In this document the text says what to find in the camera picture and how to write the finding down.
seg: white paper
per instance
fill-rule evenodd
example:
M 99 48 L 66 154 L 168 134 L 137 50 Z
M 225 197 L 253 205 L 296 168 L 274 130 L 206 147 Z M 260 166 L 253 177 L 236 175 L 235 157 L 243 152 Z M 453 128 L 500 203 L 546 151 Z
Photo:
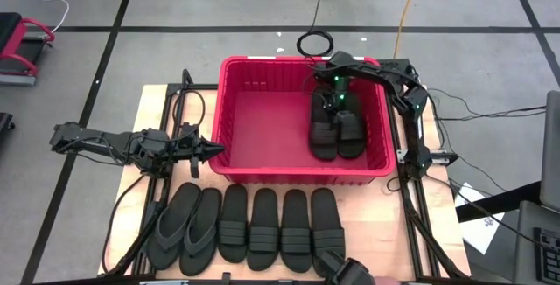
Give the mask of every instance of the white paper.
M 484 198 L 480 192 L 473 189 L 468 183 L 464 183 L 459 192 L 471 202 Z M 465 203 L 465 199 L 461 196 L 458 195 L 455 198 L 455 207 Z M 494 217 L 501 221 L 504 213 L 494 214 Z M 485 254 L 500 224 L 494 219 L 487 217 L 461 223 L 460 226 L 463 232 L 463 239 L 482 254 Z

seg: wooden board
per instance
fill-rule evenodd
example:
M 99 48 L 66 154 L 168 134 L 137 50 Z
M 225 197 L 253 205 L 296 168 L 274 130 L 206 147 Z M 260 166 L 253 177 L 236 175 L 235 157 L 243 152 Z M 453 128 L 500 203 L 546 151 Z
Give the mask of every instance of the wooden board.
M 212 134 L 214 122 L 214 108 L 216 101 L 215 91 L 201 91 L 206 101 L 206 116 L 200 125 L 200 133 L 206 138 Z M 142 99 L 136 116 L 134 130 L 157 128 L 165 100 L 165 86 L 145 86 Z M 197 122 L 201 115 L 200 99 L 195 94 L 188 94 L 184 112 L 185 122 Z M 433 121 L 431 108 L 428 106 L 423 116 L 424 134 L 427 146 L 436 149 L 439 146 L 438 132 Z M 402 124 L 397 123 L 400 129 L 400 138 L 403 139 Z M 214 187 L 222 191 L 230 183 L 222 176 L 212 172 L 207 163 L 200 167 L 200 179 L 192 180 L 189 171 L 189 162 L 176 164 L 171 182 L 171 196 L 177 188 L 186 181 L 193 181 L 201 188 Z M 444 167 L 431 167 L 428 174 L 438 179 L 447 180 Z M 136 167 L 126 167 L 122 174 L 119 195 L 134 180 L 138 178 Z M 363 186 L 330 186 L 337 198 L 339 215 L 346 232 L 346 255 L 361 261 L 372 275 L 392 276 L 398 280 L 413 280 L 414 272 L 410 259 L 409 242 L 404 223 L 404 213 L 400 193 L 387 190 L 387 182 L 396 176 L 393 173 L 385 178 L 377 178 L 371 184 Z M 116 213 L 113 232 L 109 241 L 105 258 L 108 268 L 113 267 L 128 250 L 131 242 L 137 236 L 138 227 L 144 208 L 147 190 L 147 180 L 132 190 L 122 201 Z M 393 181 L 392 188 L 398 186 Z M 424 178 L 425 197 L 430 212 L 430 222 L 434 237 L 441 247 L 464 273 L 470 274 L 466 252 L 459 229 L 459 221 L 455 213 L 455 206 L 451 191 L 448 187 L 438 182 Z M 314 185 L 263 185 L 250 184 L 248 189 L 248 218 L 252 212 L 252 201 L 255 192 L 267 187 L 275 190 L 278 196 L 278 213 L 282 215 L 284 194 L 289 189 L 303 190 L 308 197 L 317 188 Z M 423 271 L 430 273 L 425 254 L 425 246 L 418 234 L 418 239 L 423 256 Z M 213 263 L 202 274 L 192 278 L 220 279 L 223 272 L 230 272 L 232 279 L 236 280 L 321 280 L 311 269 L 304 274 L 291 272 L 278 257 L 275 264 L 262 272 L 254 272 L 245 262 L 239 264 L 228 263 L 217 252 Z M 158 271 L 157 277 L 185 278 L 179 271 L 179 263 L 165 271 Z

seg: coiled black cable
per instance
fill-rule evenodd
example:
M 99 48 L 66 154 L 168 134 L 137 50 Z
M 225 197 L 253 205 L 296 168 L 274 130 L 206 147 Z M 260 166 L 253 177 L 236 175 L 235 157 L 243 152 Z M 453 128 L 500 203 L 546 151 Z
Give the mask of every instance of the coiled black cable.
M 315 7 L 315 15 L 313 16 L 313 23 L 311 24 L 311 27 L 309 28 L 309 31 L 307 31 L 305 34 L 301 35 L 301 37 L 299 37 L 297 39 L 297 43 L 296 43 L 296 48 L 297 51 L 299 52 L 299 54 L 303 55 L 304 57 L 324 57 L 327 56 L 331 53 L 333 53 L 334 50 L 334 40 L 333 37 L 326 31 L 314 31 L 313 28 L 315 27 L 315 21 L 317 21 L 317 13 L 319 12 L 319 5 L 321 4 L 321 0 L 317 0 L 317 6 Z M 329 43 L 329 47 L 321 52 L 321 53 L 317 53 L 317 54 L 311 54 L 308 52 L 305 52 L 305 50 L 301 47 L 301 43 L 304 41 L 305 38 L 309 37 L 309 36 L 320 36 L 322 38 L 325 38 L 326 41 L 328 41 Z
M 326 41 L 329 42 L 329 47 L 321 53 L 316 53 L 315 54 L 315 53 L 305 52 L 304 49 L 301 47 L 301 43 L 302 43 L 302 41 L 304 41 L 305 38 L 307 38 L 309 36 L 320 36 L 322 38 L 325 38 Z M 299 37 L 297 39 L 296 48 L 297 48 L 297 51 L 299 52 L 299 54 L 303 55 L 304 57 L 325 57 L 325 56 L 333 53 L 334 40 L 333 40 L 333 37 L 326 31 L 312 31 L 312 30 L 309 30 L 308 32 L 301 35 L 301 37 Z

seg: red plastic bin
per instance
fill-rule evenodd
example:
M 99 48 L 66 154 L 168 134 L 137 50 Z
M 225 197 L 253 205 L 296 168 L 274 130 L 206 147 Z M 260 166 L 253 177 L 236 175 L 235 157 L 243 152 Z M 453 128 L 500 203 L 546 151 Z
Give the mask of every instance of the red plastic bin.
M 379 65 L 374 59 L 366 61 Z M 225 150 L 210 167 L 236 183 L 368 184 L 395 168 L 382 86 L 353 80 L 367 124 L 366 151 L 324 162 L 309 151 L 310 61 L 300 57 L 230 57 L 220 70 L 212 141 Z

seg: black slipper in bin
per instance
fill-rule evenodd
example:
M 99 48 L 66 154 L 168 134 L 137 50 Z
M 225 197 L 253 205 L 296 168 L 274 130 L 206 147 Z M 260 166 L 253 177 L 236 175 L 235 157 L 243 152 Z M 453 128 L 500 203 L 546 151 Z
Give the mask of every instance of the black slipper in bin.
M 366 150 L 366 123 L 361 116 L 360 99 L 357 94 L 347 92 L 345 105 L 346 110 L 337 115 L 340 128 L 338 152 L 346 159 L 353 159 Z
M 334 118 L 325 109 L 325 97 L 328 90 L 317 87 L 311 95 L 311 123 L 309 125 L 309 150 L 320 160 L 332 161 L 336 158 L 338 126 Z
M 332 251 L 346 258 L 344 229 L 340 224 L 336 199 L 329 189 L 317 189 L 311 195 L 311 229 L 313 267 L 319 276 L 327 277 L 330 269 L 321 263 L 321 254 Z
M 277 207 L 277 195 L 271 189 L 256 192 L 247 252 L 247 265 L 253 271 L 269 268 L 278 256 Z
M 290 270 L 304 273 L 312 266 L 311 230 L 307 198 L 301 190 L 290 190 L 283 197 L 280 257 Z
M 182 184 L 157 219 L 148 240 L 148 260 L 155 269 L 166 269 L 179 257 L 183 237 L 200 199 L 196 184 Z
M 199 207 L 192 216 L 183 238 L 183 253 L 179 268 L 184 275 L 194 276 L 204 271 L 212 262 L 217 240 L 217 222 L 221 210 L 221 192 L 206 188 L 200 194 Z
M 239 263 L 247 255 L 247 190 L 240 184 L 226 189 L 220 223 L 221 256 L 231 263 Z

